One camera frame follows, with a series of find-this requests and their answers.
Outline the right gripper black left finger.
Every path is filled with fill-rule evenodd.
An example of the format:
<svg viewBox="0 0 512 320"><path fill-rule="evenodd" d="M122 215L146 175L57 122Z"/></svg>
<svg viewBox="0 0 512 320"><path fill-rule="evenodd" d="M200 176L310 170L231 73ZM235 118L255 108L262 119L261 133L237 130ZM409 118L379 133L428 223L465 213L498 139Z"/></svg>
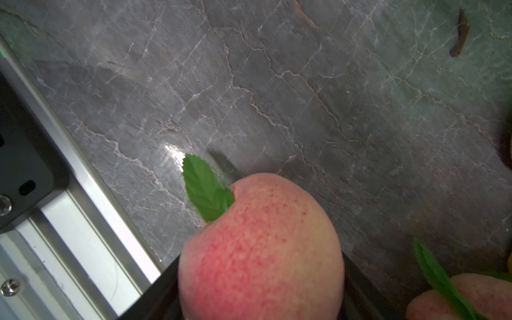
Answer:
<svg viewBox="0 0 512 320"><path fill-rule="evenodd" d="M180 255L119 320L180 320L178 266Z"/></svg>

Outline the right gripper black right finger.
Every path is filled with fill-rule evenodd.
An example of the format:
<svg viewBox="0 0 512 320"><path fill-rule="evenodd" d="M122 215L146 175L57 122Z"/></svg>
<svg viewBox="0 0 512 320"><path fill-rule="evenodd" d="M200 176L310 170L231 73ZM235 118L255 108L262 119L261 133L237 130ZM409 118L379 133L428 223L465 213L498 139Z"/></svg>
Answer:
<svg viewBox="0 0 512 320"><path fill-rule="evenodd" d="M340 319L394 319L389 300L365 277L350 258L343 255L345 291Z"/></svg>

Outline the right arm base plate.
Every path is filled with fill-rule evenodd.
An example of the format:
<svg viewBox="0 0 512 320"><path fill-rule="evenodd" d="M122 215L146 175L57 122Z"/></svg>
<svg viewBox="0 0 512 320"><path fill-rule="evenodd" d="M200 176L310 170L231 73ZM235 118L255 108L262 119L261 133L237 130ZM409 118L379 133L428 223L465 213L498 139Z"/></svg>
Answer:
<svg viewBox="0 0 512 320"><path fill-rule="evenodd" d="M69 169L42 126L1 76L1 233L64 192Z"/></svg>

